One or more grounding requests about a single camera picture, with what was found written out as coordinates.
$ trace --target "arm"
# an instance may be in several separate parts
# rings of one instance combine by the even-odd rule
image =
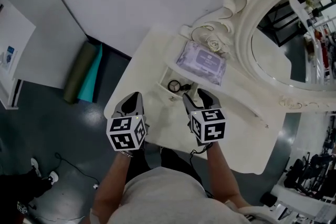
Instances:
[[[130,159],[130,157],[118,153],[97,190],[92,210],[99,218],[100,224],[106,224],[114,211],[119,207],[124,192]],[[83,224],[89,223],[90,219],[87,217],[83,221]]]
[[[207,150],[211,188],[216,200],[230,200],[238,208],[250,206],[240,195],[237,180],[228,166],[218,142]]]

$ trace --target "teal yoga mat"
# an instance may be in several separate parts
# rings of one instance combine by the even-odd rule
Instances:
[[[82,88],[79,91],[77,96],[78,99],[88,101],[92,103],[93,92],[96,84],[96,78],[98,73],[98,68],[100,64],[101,57],[103,55],[102,45],[99,47],[99,52],[94,59],[92,66],[83,82]]]

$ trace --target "white t-shirt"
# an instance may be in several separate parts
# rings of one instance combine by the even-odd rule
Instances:
[[[91,224],[99,224],[90,215]],[[129,181],[108,224],[277,223],[263,207],[237,209],[209,199],[193,177],[158,167]]]

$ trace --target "olive green yoga mat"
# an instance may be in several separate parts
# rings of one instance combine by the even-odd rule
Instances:
[[[68,103],[73,104],[76,101],[80,88],[97,53],[98,49],[96,46],[88,42],[85,42],[80,49],[64,88],[63,98]]]

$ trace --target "yoga mat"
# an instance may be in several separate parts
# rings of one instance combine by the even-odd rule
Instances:
[[[83,82],[82,88],[77,96],[78,99],[88,101],[92,103],[93,92],[96,84],[96,78],[98,73],[98,68],[100,64],[101,57],[103,55],[103,47],[102,45],[99,46],[99,52],[94,59],[92,66]]]
[[[85,42],[80,49],[64,88],[63,98],[68,103],[73,104],[76,101],[80,88],[92,66],[97,52],[97,48],[88,42]]]

